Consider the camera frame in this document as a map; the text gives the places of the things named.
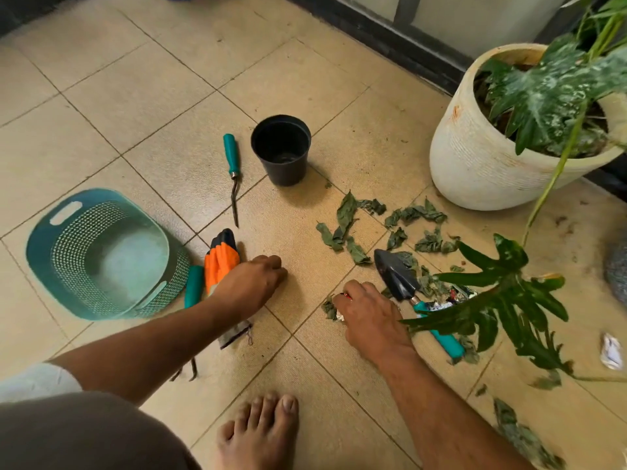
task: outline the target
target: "teal plastic basket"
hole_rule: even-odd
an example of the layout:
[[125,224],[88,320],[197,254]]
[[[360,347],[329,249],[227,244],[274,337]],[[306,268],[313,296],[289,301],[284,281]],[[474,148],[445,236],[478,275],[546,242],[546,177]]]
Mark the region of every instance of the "teal plastic basket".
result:
[[33,229],[26,258],[43,286],[86,320],[154,315],[183,290],[189,271],[184,247],[107,189],[61,201]]

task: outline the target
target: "black plastic pot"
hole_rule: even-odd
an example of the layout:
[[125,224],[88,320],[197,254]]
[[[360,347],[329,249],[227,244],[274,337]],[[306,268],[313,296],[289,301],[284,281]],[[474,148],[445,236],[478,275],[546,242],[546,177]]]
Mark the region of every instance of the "black plastic pot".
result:
[[250,138],[253,151],[277,186],[293,186],[305,177],[311,142],[305,122],[290,115],[262,120]]

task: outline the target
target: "white planter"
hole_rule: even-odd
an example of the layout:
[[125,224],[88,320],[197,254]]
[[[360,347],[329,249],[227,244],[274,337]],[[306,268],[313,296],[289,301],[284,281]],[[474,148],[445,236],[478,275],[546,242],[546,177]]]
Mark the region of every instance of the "white planter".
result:
[[[551,178],[559,158],[526,149],[514,152],[507,139],[479,109],[473,81],[491,57],[510,63],[537,64],[546,46],[509,44],[480,56],[468,68],[451,99],[431,142],[431,176],[438,190],[451,202],[469,209],[494,211],[536,199]],[[612,137],[627,143],[627,96],[612,94],[599,101]],[[557,187],[564,186],[622,153],[608,147],[596,157],[571,159]]]

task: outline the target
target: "teal handle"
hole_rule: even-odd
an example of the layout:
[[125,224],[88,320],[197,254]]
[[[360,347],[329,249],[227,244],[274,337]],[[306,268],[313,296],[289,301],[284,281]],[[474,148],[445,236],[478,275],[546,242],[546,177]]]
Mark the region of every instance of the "teal handle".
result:
[[200,266],[190,267],[187,276],[187,285],[185,285],[185,308],[189,308],[200,302],[203,287],[204,268]]
[[[420,303],[414,305],[414,311],[418,312],[419,315],[424,315],[424,313],[420,312],[428,312],[429,310],[427,309],[425,302],[421,301]],[[444,348],[444,351],[446,351],[453,360],[459,360],[463,358],[463,355],[466,351],[453,335],[441,335],[435,330],[430,330],[430,332],[435,337],[435,339],[438,340],[438,343],[442,346],[442,348]]]
[[227,133],[224,135],[224,151],[226,152],[226,161],[229,162],[229,174],[231,178],[239,176],[239,156],[237,152],[237,143],[235,137]]

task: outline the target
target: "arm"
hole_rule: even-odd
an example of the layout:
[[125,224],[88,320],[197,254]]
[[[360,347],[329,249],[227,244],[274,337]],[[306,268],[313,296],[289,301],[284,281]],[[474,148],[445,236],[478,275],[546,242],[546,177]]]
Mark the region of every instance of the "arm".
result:
[[503,437],[420,358],[396,305],[374,285],[350,281],[333,303],[349,343],[385,378],[426,470],[532,470]]
[[262,308],[286,275],[278,256],[259,256],[229,272],[207,300],[50,363],[69,371],[83,390],[110,392],[139,405],[212,341]]

